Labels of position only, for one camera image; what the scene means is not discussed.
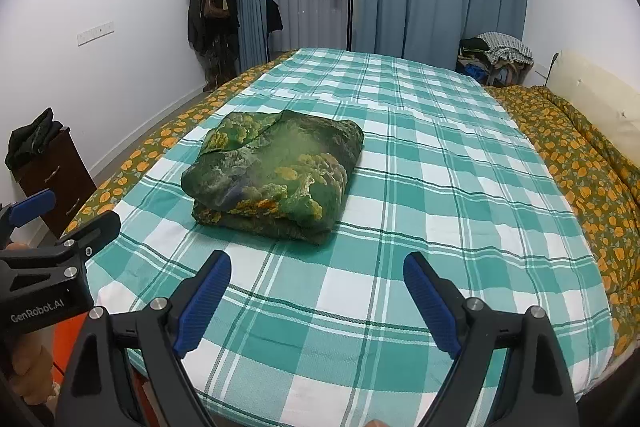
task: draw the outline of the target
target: human hand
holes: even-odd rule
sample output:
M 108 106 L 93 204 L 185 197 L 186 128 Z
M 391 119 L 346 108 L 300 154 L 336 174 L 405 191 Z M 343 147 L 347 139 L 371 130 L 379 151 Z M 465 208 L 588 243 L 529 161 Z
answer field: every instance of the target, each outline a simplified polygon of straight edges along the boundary
M 20 243 L 7 246 L 7 250 L 22 248 L 28 247 Z M 9 383 L 14 393 L 23 397 L 27 405 L 46 402 L 53 385 L 53 358 L 42 345 L 42 334 L 39 331 L 18 338 L 11 352 L 11 364 L 15 374 L 9 378 Z

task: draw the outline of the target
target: blue gripper pad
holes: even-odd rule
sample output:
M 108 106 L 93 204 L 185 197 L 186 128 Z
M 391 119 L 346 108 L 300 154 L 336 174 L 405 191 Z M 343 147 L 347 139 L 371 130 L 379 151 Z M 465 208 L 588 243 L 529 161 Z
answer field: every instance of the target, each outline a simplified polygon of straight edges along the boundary
M 174 292 L 175 296 L 180 287 L 193 292 L 178 318 L 174 352 L 179 358 L 183 359 L 198 347 L 230 280 L 231 259 L 225 252 L 215 251 L 198 273 L 182 281 Z M 190 288 L 190 285 L 197 285 L 197 288 Z
M 16 229 L 33 221 L 36 217 L 43 216 L 56 206 L 56 195 L 46 188 L 29 198 L 15 203 L 9 214 L 9 224 Z
M 413 254 L 406 256 L 402 274 L 404 284 L 409 290 L 422 320 L 431 331 L 436 346 L 455 359 L 461 349 L 456 331 L 456 319 Z

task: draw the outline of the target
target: drawer handle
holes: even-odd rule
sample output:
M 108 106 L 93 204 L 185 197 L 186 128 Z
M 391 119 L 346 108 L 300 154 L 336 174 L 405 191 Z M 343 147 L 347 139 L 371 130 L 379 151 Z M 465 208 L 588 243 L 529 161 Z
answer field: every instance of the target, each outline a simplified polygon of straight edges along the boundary
M 80 198 L 78 198 L 76 200 L 76 203 L 74 203 L 74 206 L 72 206 L 70 209 L 68 209 L 68 211 L 65 212 L 65 214 L 68 216 L 69 214 L 71 214 L 74 209 L 76 208 L 76 206 L 78 206 L 78 204 L 80 203 Z
M 58 171 L 60 170 L 60 165 L 58 165 L 56 167 L 56 170 L 54 170 L 47 178 L 45 178 L 44 182 L 45 183 L 49 183 L 52 179 L 53 176 L 55 176 L 56 174 L 58 174 Z

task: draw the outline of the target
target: brown wooden cabinet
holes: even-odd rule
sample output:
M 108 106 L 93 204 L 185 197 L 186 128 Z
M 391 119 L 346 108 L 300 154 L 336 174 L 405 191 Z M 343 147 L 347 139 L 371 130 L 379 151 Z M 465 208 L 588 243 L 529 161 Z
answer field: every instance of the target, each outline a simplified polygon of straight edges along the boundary
M 95 192 L 94 181 L 71 140 L 69 127 L 62 128 L 42 156 L 15 170 L 14 178 L 27 196 L 45 188 L 53 190 L 56 206 L 42 219 L 56 237 L 62 235 L 78 209 Z

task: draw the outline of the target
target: plaid cloth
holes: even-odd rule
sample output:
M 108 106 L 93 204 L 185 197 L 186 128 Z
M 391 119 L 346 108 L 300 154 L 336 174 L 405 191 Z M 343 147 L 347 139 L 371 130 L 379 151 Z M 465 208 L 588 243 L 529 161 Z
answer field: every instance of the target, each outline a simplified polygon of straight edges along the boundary
M 180 175 L 207 131 L 232 111 L 285 108 L 350 118 L 365 132 L 334 237 L 315 247 L 197 225 Z M 451 360 L 402 281 L 414 250 L 494 309 L 546 309 L 577 394 L 612 351 L 607 299 L 574 214 L 507 113 L 452 71 L 300 50 L 181 139 L 115 210 L 119 238 L 87 263 L 92 294 L 112 313 L 170 295 L 216 248 L 231 256 L 231 284 L 184 367 L 209 409 L 243 425 L 418 422 Z M 473 425 L 503 360 L 494 356 Z
M 489 46 L 489 51 L 484 52 L 484 54 L 492 64 L 496 64 L 499 60 L 533 64 L 531 48 L 516 37 L 511 37 L 504 33 L 487 32 L 478 35 L 478 38 Z

